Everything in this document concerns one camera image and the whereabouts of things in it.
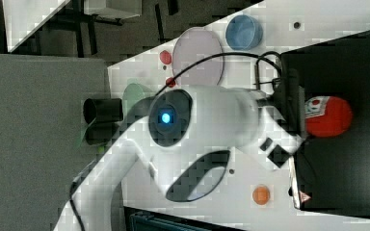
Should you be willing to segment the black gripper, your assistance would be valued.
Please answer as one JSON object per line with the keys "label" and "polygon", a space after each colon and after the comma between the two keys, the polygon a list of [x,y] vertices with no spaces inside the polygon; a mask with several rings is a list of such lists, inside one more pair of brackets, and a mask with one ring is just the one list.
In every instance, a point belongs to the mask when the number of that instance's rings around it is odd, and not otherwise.
{"label": "black gripper", "polygon": [[289,68],[282,72],[276,80],[273,97],[277,109],[286,120],[286,130],[305,137],[304,83],[297,69]]}

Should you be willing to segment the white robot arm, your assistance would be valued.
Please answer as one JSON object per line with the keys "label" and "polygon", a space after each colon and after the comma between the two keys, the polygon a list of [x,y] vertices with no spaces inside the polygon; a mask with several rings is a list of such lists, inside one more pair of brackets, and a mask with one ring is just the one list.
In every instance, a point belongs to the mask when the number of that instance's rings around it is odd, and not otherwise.
{"label": "white robot arm", "polygon": [[53,231],[112,231],[114,191],[137,162],[168,200],[191,202],[218,186],[235,150],[273,170],[303,141],[260,90],[182,86],[144,98],[72,183]]}

